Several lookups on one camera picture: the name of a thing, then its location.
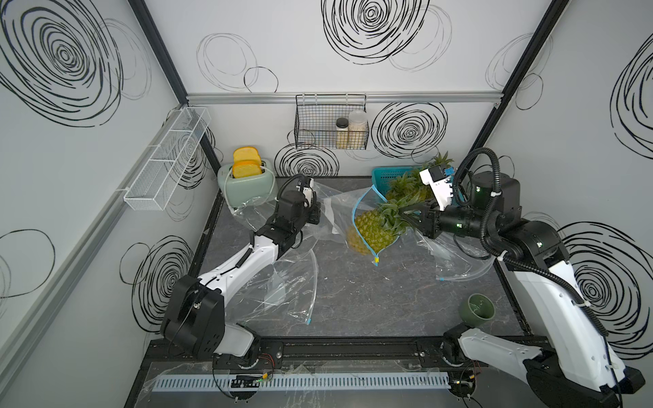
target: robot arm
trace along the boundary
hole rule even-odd
[[[306,223],[319,222],[316,196],[313,179],[296,175],[286,181],[279,189],[274,213],[263,227],[251,232],[247,246],[212,271],[198,278],[183,276],[175,284],[161,334],[197,358],[226,353],[250,366],[258,355],[257,336],[241,326],[225,324],[225,306],[254,275],[293,247]]]
[[[459,365],[479,360],[495,366],[529,384],[550,407],[617,407],[617,393],[634,393],[644,379],[608,344],[608,332],[582,297],[557,232],[546,223],[521,219],[519,182],[501,174],[494,152],[481,148],[463,160],[449,187],[451,196],[457,196],[458,173],[480,153],[490,156],[493,171],[472,177],[469,202],[449,204],[442,184],[452,181],[436,166],[421,172],[435,199],[400,213],[428,238],[442,232],[475,237],[505,261],[533,300],[554,350],[525,347],[459,324],[445,333],[446,361]]]

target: pineapple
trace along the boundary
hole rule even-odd
[[[349,246],[356,252],[367,255],[370,250],[360,236],[376,253],[392,244],[409,227],[409,224],[399,216],[399,209],[433,198],[431,187],[422,184],[419,172],[436,165],[447,167],[449,163],[453,162],[448,156],[449,152],[446,152],[444,156],[438,153],[421,167],[416,167],[392,180],[390,189],[385,194],[388,201],[354,219],[360,235],[354,227],[349,228],[347,231]]]
[[[409,224],[399,216],[399,209],[419,202],[419,197],[419,194],[413,194],[400,200],[388,200],[374,210],[366,211],[355,218],[354,222],[360,235],[374,252],[379,253],[406,231]],[[347,231],[347,243],[356,252],[363,255],[370,253],[354,227]]]

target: jar lid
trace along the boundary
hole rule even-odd
[[[336,126],[339,128],[345,128],[349,126],[349,120],[347,118],[338,118],[336,120]]]
[[[363,123],[367,122],[367,116],[362,110],[352,110],[349,113],[349,122],[355,123],[357,125],[362,125]]]

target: green cup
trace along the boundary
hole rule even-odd
[[[460,304],[460,318],[472,327],[478,327],[494,318],[494,304],[480,293],[474,293]]]

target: gray marble surface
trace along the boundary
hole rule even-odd
[[[370,179],[356,178],[318,182],[340,191],[371,185]],[[227,260],[248,237],[248,229],[223,208],[201,272]],[[247,327],[263,336],[440,336],[460,322],[461,301],[478,292],[496,306],[493,321],[481,327],[484,331],[523,334],[493,268],[470,281],[438,281],[432,257],[407,258],[399,243],[387,249],[379,266],[333,241],[320,240],[313,250],[319,274],[310,324],[282,309],[248,319]]]

